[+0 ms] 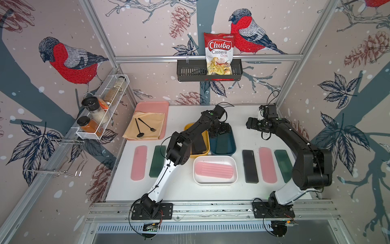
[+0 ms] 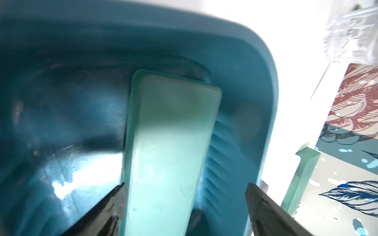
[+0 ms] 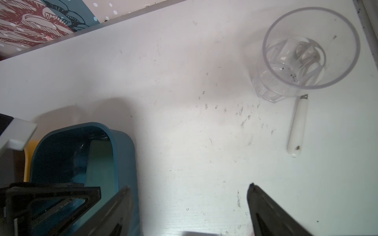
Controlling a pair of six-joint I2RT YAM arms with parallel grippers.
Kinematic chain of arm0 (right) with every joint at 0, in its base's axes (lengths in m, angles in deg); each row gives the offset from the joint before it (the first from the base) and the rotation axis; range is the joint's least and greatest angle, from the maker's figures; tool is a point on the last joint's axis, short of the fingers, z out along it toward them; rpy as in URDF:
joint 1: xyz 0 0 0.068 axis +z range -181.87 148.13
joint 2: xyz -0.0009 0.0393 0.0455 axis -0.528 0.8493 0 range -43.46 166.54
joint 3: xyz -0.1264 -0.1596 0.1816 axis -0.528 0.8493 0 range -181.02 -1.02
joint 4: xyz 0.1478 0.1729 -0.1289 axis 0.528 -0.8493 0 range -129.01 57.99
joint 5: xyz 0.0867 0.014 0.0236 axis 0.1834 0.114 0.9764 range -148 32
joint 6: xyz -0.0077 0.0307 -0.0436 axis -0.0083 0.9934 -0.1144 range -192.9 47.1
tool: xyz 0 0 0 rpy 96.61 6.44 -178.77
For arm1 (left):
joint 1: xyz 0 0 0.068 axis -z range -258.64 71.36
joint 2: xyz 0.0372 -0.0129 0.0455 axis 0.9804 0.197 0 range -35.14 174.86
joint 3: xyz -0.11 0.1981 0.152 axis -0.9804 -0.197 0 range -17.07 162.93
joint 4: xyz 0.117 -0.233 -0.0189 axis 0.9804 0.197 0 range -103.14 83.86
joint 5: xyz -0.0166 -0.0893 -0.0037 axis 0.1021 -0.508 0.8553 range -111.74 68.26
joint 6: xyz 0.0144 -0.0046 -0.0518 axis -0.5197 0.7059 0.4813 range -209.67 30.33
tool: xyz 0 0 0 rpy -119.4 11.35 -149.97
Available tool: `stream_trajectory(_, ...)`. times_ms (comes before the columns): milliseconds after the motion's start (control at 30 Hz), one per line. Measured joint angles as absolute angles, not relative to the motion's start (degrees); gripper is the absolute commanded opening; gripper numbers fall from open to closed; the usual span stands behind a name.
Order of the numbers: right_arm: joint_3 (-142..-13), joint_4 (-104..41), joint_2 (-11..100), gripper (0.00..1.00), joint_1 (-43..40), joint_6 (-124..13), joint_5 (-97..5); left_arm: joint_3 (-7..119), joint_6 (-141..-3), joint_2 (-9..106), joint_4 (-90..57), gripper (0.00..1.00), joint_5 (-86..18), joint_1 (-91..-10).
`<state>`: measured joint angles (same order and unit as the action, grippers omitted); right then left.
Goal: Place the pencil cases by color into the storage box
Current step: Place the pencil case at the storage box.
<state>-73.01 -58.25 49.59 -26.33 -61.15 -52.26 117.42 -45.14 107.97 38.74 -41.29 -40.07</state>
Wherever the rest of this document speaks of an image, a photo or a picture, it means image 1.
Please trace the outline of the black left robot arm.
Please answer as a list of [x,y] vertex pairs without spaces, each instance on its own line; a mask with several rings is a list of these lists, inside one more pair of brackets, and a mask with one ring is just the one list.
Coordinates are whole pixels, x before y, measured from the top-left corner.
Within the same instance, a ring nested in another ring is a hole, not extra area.
[[172,134],[165,153],[164,166],[154,186],[140,198],[140,205],[148,217],[157,216],[169,177],[177,166],[184,165],[188,161],[195,139],[211,128],[218,128],[221,124],[220,119],[225,114],[225,108],[217,104],[213,110],[203,111],[200,118],[189,129]]

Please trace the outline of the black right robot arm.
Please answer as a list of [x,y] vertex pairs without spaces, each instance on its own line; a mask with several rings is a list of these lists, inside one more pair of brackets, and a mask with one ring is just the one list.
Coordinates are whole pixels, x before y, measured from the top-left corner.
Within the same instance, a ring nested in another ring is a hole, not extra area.
[[289,206],[307,192],[315,192],[332,184],[332,153],[320,149],[298,133],[285,118],[280,118],[275,105],[261,105],[262,119],[249,117],[248,129],[279,137],[291,150],[296,160],[290,170],[291,179],[277,191],[270,194],[271,209]]

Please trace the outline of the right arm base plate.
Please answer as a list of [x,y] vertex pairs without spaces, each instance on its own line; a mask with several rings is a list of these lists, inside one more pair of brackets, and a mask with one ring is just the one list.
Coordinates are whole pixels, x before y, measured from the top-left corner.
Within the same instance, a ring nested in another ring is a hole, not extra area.
[[256,219],[266,218],[295,218],[292,205],[280,205],[275,207],[269,206],[268,202],[254,201],[252,204],[252,211]]

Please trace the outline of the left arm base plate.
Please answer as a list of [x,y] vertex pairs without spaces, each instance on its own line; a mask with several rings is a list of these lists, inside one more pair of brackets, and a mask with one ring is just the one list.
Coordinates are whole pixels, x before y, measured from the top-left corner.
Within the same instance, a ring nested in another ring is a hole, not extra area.
[[137,203],[132,208],[131,220],[171,220],[172,213],[172,203],[160,203],[158,210],[153,210],[151,214],[140,203]]

